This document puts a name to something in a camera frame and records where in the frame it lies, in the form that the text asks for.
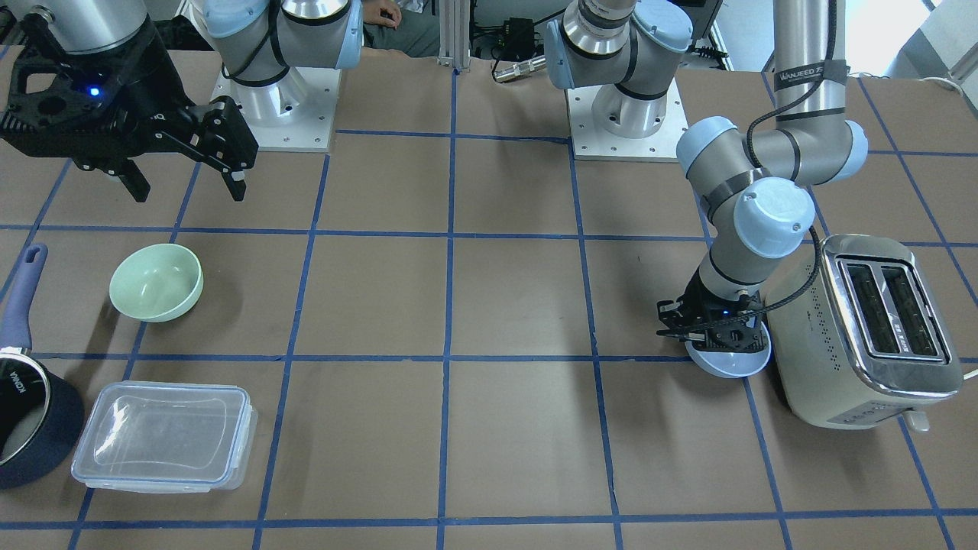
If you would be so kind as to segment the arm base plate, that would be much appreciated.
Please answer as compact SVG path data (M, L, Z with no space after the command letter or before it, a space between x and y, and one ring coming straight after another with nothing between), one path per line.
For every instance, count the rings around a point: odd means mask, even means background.
M677 81L651 101L625 96L615 85L565 91L576 160L677 163L675 147L688 129Z
M248 87L217 76L212 96L229 96L261 152L328 153L342 70L291 67L280 81Z

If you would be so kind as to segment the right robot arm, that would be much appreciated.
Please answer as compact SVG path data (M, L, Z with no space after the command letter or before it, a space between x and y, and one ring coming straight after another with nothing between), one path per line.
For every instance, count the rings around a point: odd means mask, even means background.
M142 1L11 1L27 36L15 59L2 138L29 157L62 157L118 178L137 202L150 184L135 163L184 154L222 175L235 201L254 167L254 128L310 111L300 67L360 59L360 1L206 1L205 31L223 76L244 97L196 104Z

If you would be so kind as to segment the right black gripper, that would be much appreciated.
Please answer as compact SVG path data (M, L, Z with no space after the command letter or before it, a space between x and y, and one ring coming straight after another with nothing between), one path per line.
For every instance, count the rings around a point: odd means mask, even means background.
M80 15L27 15L27 46L15 59L2 137L32 157L113 164L136 202L151 185L133 157L179 153L222 171L235 202L247 192L257 142L227 96L197 105L184 91L156 25L143 17L122 39L93 52L71 53L59 22Z

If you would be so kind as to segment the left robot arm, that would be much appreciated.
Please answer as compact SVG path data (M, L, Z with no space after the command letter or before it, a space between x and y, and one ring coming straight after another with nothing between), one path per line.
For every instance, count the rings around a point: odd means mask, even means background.
M682 295L658 303L660 335L698 351L767 345L760 290L811 232L808 188L853 175L869 153L865 131L845 115L844 3L778 1L773 31L772 111L745 130L705 118L675 143L717 234ZM544 33L552 84L597 87L597 128L640 144L660 132L691 43L691 19L668 1L575 1Z

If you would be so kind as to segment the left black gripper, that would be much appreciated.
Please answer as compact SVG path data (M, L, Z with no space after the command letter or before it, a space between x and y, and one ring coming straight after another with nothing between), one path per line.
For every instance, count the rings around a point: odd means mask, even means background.
M758 293L739 295L733 302L721 299L695 272L680 297L657 302L658 318L665 328L656 334L691 342L696 351L765 351L768 337L759 320L762 306Z

